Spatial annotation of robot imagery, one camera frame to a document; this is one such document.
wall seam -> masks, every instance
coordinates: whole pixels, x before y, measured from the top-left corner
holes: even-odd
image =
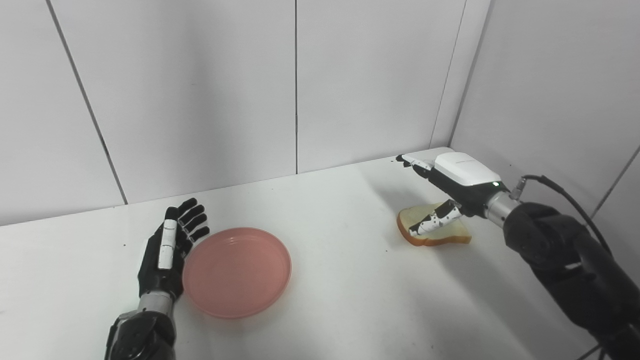
[[[631,155],[631,158],[629,158],[629,160],[627,161],[625,166],[622,168],[622,171],[620,172],[620,174],[618,174],[616,179],[613,181],[613,184],[609,187],[607,192],[604,193],[604,196],[602,197],[602,199],[600,199],[600,202],[598,203],[598,205],[596,205],[595,209],[591,213],[591,218],[592,219],[596,216],[596,214],[598,213],[598,210],[600,210],[600,208],[604,205],[605,201],[607,201],[607,199],[611,195],[611,192],[613,192],[613,189],[618,185],[618,183],[620,182],[620,179],[622,179],[622,177],[625,175],[625,173],[627,172],[627,170],[629,169],[631,164],[633,164],[633,162],[636,159],[638,153],[640,153],[640,145],[638,145],[637,149]]]
[[[482,25],[482,31],[480,32],[480,39],[478,40],[478,47],[476,48],[476,53],[474,54],[474,59],[471,62],[471,68],[469,70],[469,75],[467,76],[467,82],[465,83],[465,89],[462,91],[462,97],[460,98],[460,103],[458,105],[458,112],[456,114],[456,120],[453,122],[453,128],[451,129],[451,135],[449,136],[449,142],[447,143],[447,147],[451,147],[451,142],[453,141],[453,136],[456,133],[456,129],[458,128],[458,121],[460,120],[460,114],[462,114],[462,107],[465,104],[465,100],[467,98],[467,92],[469,90],[469,85],[471,84],[471,79],[473,78],[474,72],[476,70],[476,63],[478,60],[478,56],[480,54],[480,50],[482,49],[482,44],[484,42],[484,35],[486,33],[486,29],[488,27],[489,21],[491,19],[491,14],[493,13],[493,3],[495,0],[490,0],[489,9],[487,9],[486,17],[484,18],[484,24]]]
[[[116,181],[116,185],[118,186],[118,190],[120,191],[120,196],[122,197],[122,201],[124,204],[128,204],[127,197],[125,196],[124,189],[122,188],[122,184],[120,183],[120,178],[118,177],[118,173],[116,172],[116,168],[113,165],[113,160],[111,160],[111,155],[109,155],[109,149],[107,148],[107,144],[104,141],[104,137],[102,135],[102,131],[100,130],[100,126],[98,125],[98,121],[95,118],[95,114],[93,112],[93,108],[91,103],[89,102],[89,97],[86,94],[86,90],[84,89],[84,85],[82,83],[82,79],[80,78],[80,73],[78,73],[78,69],[76,67],[76,63],[71,55],[71,50],[67,44],[67,39],[65,38],[64,33],[62,32],[62,27],[60,26],[60,22],[58,21],[58,16],[56,15],[55,10],[53,9],[53,5],[51,4],[51,0],[45,0],[47,3],[47,7],[49,8],[49,13],[51,14],[51,19],[53,20],[54,25],[56,26],[56,30],[58,31],[58,35],[60,36],[60,41],[62,42],[62,46],[65,48],[65,52],[67,54],[67,58],[69,60],[69,64],[71,65],[71,70],[76,77],[76,82],[78,87],[80,88],[80,93],[82,94],[84,104],[86,105],[86,109],[89,111],[89,116],[93,122],[93,127],[95,128],[95,132],[98,135],[98,139],[100,140],[100,144],[102,145],[102,150],[104,151],[104,155],[107,157],[107,162],[109,163],[109,167],[111,168],[111,173]]]

robotic hand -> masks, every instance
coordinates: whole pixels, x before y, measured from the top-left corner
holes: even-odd
[[[411,226],[412,235],[462,215],[491,220],[567,317],[588,330],[612,360],[640,359],[640,290],[613,260],[591,219],[560,186],[544,176],[523,176],[510,192],[498,174],[462,152],[441,154],[431,163],[404,154],[396,160],[452,197]],[[601,243],[573,217],[550,206],[521,202],[527,179],[567,197]]]
[[[194,198],[168,208],[164,222],[147,242],[138,272],[138,309],[120,315],[111,326],[105,360],[174,360],[173,304],[182,295],[184,258],[193,243],[209,234]]]

tabletop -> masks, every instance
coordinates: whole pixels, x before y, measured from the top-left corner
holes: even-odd
[[[491,222],[462,219],[468,245],[404,240],[397,213],[447,196],[391,157],[0,227],[0,358],[102,359],[109,326],[137,306],[147,238],[192,196],[212,233],[278,237],[292,274],[275,304],[242,320],[182,297],[178,360],[575,359],[595,344]]]

slice of white bread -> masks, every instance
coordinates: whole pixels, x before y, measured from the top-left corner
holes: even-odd
[[[469,234],[469,231],[459,219],[449,225],[420,236],[409,235],[410,226],[421,222],[422,219],[431,214],[433,210],[441,204],[442,203],[414,206],[412,208],[404,209],[398,213],[398,228],[406,241],[410,242],[414,246],[435,246],[445,243],[468,244],[471,241],[471,234]]]

